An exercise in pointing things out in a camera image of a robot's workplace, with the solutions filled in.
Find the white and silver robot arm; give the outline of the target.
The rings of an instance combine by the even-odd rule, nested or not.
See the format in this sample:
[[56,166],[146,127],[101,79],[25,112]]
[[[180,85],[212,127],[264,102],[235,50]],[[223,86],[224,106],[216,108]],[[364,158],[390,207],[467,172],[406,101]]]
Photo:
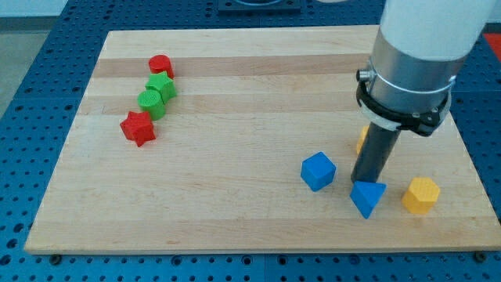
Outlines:
[[387,0],[356,99],[372,128],[430,136],[496,0]]

